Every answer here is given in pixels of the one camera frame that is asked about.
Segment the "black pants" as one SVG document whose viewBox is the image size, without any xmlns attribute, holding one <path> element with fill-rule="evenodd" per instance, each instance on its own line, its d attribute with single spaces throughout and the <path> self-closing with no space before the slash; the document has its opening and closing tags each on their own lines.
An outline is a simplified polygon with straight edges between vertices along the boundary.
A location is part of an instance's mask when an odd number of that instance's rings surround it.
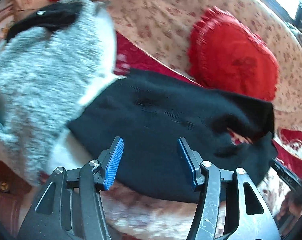
<svg viewBox="0 0 302 240">
<path fill-rule="evenodd" d="M 117 180 L 145 196 L 177 202 L 199 198 L 176 150 L 180 137 L 218 168 L 242 167 L 255 184 L 277 156 L 270 102 L 138 69 L 107 87 L 68 129 L 93 158 L 122 137 Z"/>
</svg>

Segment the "red and white plush blanket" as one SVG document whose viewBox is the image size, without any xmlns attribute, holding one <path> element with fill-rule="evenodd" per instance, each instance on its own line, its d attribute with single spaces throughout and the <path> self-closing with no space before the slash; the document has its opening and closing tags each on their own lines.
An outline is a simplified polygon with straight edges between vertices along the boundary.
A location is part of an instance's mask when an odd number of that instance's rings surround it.
<svg viewBox="0 0 302 240">
<path fill-rule="evenodd" d="M 152 70 L 184 83 L 192 84 L 187 77 L 169 69 L 147 55 L 120 33 L 117 37 L 116 66 L 128 63 L 131 67 Z M 281 128 L 275 137 L 276 148 L 282 163 L 302 176 L 302 131 Z M 86 150 L 64 128 L 50 155 L 47 171 L 56 166 L 77 168 L 88 159 Z M 170 202 L 138 194 L 116 183 L 110 191 L 102 193 L 102 202 L 108 223 L 117 231 L 137 239 L 184 239 L 195 204 Z"/>
</svg>

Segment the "grey fleece garment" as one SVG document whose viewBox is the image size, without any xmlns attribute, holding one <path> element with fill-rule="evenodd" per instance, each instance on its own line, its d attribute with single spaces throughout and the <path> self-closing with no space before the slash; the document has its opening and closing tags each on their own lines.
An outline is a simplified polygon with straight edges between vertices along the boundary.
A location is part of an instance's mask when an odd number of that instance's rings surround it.
<svg viewBox="0 0 302 240">
<path fill-rule="evenodd" d="M 115 80 L 116 35 L 107 3 L 81 2 L 53 33 L 33 27 L 0 42 L 0 160 L 31 185 L 47 171 L 67 124 Z"/>
</svg>

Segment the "red heart-shaped pillow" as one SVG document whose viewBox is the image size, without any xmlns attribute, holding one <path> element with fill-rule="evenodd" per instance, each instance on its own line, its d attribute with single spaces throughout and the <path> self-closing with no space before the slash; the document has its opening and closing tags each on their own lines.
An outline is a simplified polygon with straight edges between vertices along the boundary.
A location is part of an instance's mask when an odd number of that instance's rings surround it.
<svg viewBox="0 0 302 240">
<path fill-rule="evenodd" d="M 228 11 L 205 10 L 193 25 L 188 49 L 189 74 L 212 89 L 272 101 L 279 64 L 261 37 Z"/>
</svg>

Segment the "black garment on fleece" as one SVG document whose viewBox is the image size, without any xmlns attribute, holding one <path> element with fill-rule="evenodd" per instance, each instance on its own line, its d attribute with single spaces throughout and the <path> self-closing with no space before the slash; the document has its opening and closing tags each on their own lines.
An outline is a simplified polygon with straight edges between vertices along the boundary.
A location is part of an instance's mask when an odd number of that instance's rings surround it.
<svg viewBox="0 0 302 240">
<path fill-rule="evenodd" d="M 9 42 L 19 33 L 33 27 L 42 27 L 52 33 L 58 29 L 66 28 L 78 19 L 82 7 L 83 5 L 81 2 L 57 2 L 42 7 L 26 18 L 16 22 L 9 29 L 6 36 L 6 42 Z"/>
</svg>

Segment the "floral beige bedsheet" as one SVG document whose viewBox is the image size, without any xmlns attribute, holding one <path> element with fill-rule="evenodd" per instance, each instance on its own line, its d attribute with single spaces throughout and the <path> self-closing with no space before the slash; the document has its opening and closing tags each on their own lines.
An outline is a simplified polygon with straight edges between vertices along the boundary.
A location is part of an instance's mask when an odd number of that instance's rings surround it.
<svg viewBox="0 0 302 240">
<path fill-rule="evenodd" d="M 188 35 L 208 7 L 229 11 L 258 34 L 279 63 L 276 126 L 302 131 L 302 46 L 259 0 L 108 0 L 116 30 L 166 66 L 188 71 Z"/>
</svg>

